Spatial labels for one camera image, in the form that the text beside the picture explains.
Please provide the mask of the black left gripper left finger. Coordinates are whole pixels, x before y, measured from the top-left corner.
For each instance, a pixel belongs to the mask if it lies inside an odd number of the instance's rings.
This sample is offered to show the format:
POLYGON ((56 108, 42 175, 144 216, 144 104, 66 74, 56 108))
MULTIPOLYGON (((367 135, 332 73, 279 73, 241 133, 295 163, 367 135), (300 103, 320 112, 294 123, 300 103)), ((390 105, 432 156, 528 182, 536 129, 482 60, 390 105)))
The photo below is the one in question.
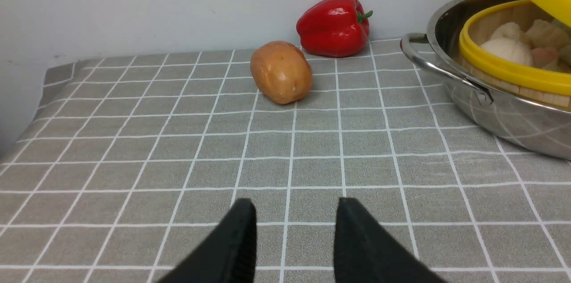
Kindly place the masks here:
POLYGON ((160 283, 253 283, 257 263, 257 213, 239 198, 214 230, 160 283))

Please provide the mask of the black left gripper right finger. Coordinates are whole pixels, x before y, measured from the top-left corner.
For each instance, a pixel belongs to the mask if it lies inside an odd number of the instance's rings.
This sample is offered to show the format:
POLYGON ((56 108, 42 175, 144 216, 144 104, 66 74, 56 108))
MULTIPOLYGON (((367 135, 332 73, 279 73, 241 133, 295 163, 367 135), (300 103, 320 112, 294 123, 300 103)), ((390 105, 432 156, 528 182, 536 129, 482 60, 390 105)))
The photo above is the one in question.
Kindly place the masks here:
POLYGON ((337 283, 444 283, 409 253, 356 198, 341 197, 336 212, 337 283))

